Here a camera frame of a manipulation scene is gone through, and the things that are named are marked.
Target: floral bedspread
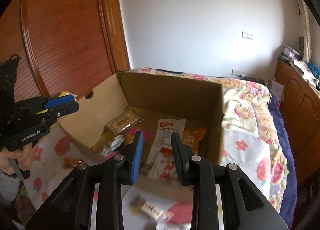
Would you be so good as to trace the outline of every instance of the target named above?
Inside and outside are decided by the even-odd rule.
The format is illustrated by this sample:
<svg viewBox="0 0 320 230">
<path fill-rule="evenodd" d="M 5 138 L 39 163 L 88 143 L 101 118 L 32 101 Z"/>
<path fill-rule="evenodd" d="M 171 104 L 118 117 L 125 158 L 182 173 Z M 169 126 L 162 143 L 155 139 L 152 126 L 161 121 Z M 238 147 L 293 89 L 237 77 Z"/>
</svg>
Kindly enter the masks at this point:
<svg viewBox="0 0 320 230">
<path fill-rule="evenodd" d="M 185 77 L 221 84 L 224 94 L 224 117 L 221 127 L 238 132 L 252 133 L 258 141 L 264 141 L 268 144 L 270 160 L 262 158 L 255 167 L 255 174 L 261 180 L 263 186 L 266 185 L 266 180 L 268 180 L 267 185 L 270 184 L 269 201 L 278 212 L 280 211 L 289 171 L 287 169 L 287 159 L 282 152 L 277 131 L 268 110 L 267 104 L 270 101 L 270 93 L 265 86 L 232 78 L 216 78 L 189 73 L 173 74 L 150 68 L 137 68 L 130 72 Z M 238 142 L 242 144 L 241 147 L 237 144 L 238 150 L 246 148 L 247 143 L 244 140 Z M 225 151 L 223 149 L 222 158 L 226 156 Z M 255 182 L 255 184 L 261 189 L 259 183 Z"/>
</svg>

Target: light switch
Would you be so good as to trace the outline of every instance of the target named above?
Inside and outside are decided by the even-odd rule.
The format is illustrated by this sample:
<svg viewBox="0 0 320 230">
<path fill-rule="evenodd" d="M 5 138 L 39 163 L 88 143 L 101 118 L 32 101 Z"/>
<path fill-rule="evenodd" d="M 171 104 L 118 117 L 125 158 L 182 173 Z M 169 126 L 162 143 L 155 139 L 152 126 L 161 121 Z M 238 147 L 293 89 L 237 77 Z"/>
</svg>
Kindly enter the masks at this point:
<svg viewBox="0 0 320 230">
<path fill-rule="evenodd" d="M 248 33 L 247 32 L 242 32 L 242 37 L 243 38 L 248 38 Z"/>
</svg>

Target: screw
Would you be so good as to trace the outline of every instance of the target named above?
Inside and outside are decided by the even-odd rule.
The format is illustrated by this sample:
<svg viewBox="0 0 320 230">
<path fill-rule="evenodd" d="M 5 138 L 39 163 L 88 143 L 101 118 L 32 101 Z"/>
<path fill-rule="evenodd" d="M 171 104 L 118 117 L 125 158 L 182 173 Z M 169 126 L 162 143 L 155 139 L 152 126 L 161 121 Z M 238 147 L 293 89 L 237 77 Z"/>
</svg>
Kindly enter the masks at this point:
<svg viewBox="0 0 320 230">
<path fill-rule="evenodd" d="M 201 157 L 198 156 L 198 155 L 193 155 L 193 156 L 191 157 L 191 160 L 193 160 L 194 162 L 199 162 L 199 161 L 201 161 Z"/>
<path fill-rule="evenodd" d="M 116 156 L 115 156 L 115 160 L 116 161 L 122 161 L 124 159 L 124 156 L 122 155 L 122 154 L 117 154 Z"/>
<path fill-rule="evenodd" d="M 234 163 L 230 163 L 230 164 L 228 165 L 228 167 L 229 167 L 229 169 L 231 169 L 231 170 L 233 170 L 233 171 L 235 171 L 236 169 L 238 169 L 238 166 L 237 166 L 236 164 L 234 164 Z"/>
<path fill-rule="evenodd" d="M 85 170 L 86 168 L 87 168 L 87 164 L 86 163 L 80 163 L 78 166 L 77 166 L 77 168 L 79 169 L 79 170 Z"/>
</svg>

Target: blue gripper pad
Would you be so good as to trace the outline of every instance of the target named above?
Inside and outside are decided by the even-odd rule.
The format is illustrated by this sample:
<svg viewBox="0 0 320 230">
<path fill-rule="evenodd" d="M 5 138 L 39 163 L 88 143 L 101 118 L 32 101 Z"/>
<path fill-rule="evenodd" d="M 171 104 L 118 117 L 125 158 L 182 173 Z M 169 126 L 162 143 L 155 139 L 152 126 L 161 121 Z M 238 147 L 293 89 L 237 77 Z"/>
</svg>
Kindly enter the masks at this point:
<svg viewBox="0 0 320 230">
<path fill-rule="evenodd" d="M 75 97 L 73 95 L 66 95 L 60 98 L 54 98 L 54 99 L 48 100 L 48 102 L 45 103 L 43 107 L 44 109 L 49 109 L 49 108 L 54 108 L 56 106 L 67 104 L 73 101 L 75 101 Z"/>
<path fill-rule="evenodd" d="M 131 183 L 134 184 L 139 176 L 139 169 L 142 157 L 142 149 L 143 149 L 143 133 L 141 131 L 137 131 L 133 145 L 136 145 L 136 151 L 134 153 L 131 165 Z"/>
</svg>

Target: orange snack package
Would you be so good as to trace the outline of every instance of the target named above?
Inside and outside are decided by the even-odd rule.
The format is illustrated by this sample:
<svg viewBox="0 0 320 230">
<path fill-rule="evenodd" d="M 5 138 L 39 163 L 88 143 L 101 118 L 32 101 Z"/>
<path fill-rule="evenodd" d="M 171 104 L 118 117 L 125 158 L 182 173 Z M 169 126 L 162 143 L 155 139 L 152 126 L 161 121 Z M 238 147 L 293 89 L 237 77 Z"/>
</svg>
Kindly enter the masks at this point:
<svg viewBox="0 0 320 230">
<path fill-rule="evenodd" d="M 198 154 L 199 142 L 206 132 L 207 129 L 203 127 L 198 129 L 185 128 L 182 135 L 182 143 L 190 146 L 194 154 Z"/>
</svg>

